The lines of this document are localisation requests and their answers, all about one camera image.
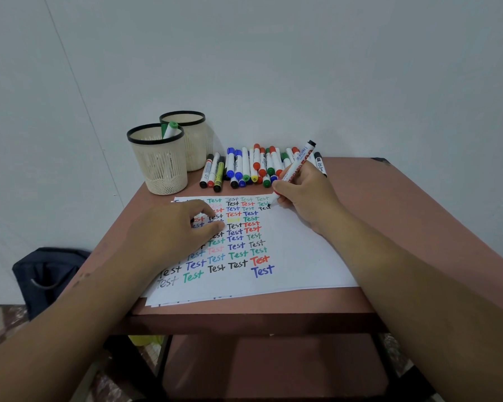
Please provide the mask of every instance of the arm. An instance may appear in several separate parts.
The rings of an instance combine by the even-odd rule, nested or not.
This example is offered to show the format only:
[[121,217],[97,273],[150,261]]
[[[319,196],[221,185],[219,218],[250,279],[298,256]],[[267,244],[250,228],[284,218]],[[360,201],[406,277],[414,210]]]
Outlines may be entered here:
[[100,268],[0,345],[0,401],[69,400],[95,353],[147,285],[223,229],[192,229],[201,200],[148,210]]
[[[346,210],[321,172],[275,181],[343,257],[376,312],[448,402],[503,401],[503,310],[399,247]],[[320,206],[316,197],[321,197]]]

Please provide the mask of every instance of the bag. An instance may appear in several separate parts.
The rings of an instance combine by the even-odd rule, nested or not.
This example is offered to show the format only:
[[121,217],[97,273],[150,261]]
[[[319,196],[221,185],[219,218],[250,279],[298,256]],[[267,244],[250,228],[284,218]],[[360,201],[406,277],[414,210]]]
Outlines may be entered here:
[[30,320],[58,299],[89,254],[82,250],[42,247],[13,265]]

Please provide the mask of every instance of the forearm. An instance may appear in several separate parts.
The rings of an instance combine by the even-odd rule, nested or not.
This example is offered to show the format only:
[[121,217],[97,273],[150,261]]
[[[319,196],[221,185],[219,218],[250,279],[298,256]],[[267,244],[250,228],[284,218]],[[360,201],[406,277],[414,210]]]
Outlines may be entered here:
[[345,210],[323,230],[389,330],[446,400],[491,400],[498,394],[503,400],[501,309]]
[[0,401],[67,400],[112,328],[156,273],[138,273],[141,262],[119,250],[2,344]]

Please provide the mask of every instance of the yellow object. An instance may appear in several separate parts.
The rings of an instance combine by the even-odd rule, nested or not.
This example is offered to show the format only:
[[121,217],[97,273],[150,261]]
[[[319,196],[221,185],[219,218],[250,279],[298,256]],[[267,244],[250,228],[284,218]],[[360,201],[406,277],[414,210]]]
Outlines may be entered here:
[[129,339],[136,347],[140,347],[151,343],[162,345],[164,336],[129,336]]

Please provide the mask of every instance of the pen holder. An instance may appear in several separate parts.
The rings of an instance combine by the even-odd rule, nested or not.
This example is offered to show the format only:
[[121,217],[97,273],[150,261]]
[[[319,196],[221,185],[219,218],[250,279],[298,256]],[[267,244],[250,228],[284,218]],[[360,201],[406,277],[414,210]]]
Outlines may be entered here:
[[144,174],[149,192],[172,195],[188,184],[184,130],[162,139],[160,124],[145,124],[127,132],[127,139]]
[[207,156],[208,130],[205,114],[199,111],[171,111],[160,116],[160,123],[176,121],[184,129],[187,171],[201,169],[205,166]]

